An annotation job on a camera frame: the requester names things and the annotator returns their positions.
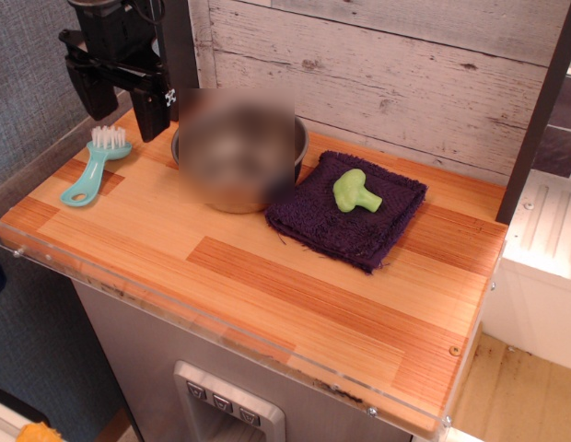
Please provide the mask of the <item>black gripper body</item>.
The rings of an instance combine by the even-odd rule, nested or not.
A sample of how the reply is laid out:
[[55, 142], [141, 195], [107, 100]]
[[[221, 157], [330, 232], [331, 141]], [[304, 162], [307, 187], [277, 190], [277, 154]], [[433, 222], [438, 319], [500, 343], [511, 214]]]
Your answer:
[[79, 30], [64, 29], [59, 40], [66, 58], [96, 68], [115, 88], [170, 90], [167, 68], [155, 51], [156, 25], [150, 1], [70, 1]]

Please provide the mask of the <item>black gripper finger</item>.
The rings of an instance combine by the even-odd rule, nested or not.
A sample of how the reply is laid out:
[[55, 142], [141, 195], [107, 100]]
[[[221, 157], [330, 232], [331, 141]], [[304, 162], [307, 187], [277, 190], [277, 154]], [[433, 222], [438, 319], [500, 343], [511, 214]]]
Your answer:
[[170, 125], [170, 90], [144, 90], [135, 88], [130, 92], [134, 114], [142, 140], [153, 141]]
[[73, 87], [91, 118], [100, 121], [117, 110], [114, 86], [103, 79], [96, 68], [79, 64], [72, 58], [66, 58], [65, 65]]

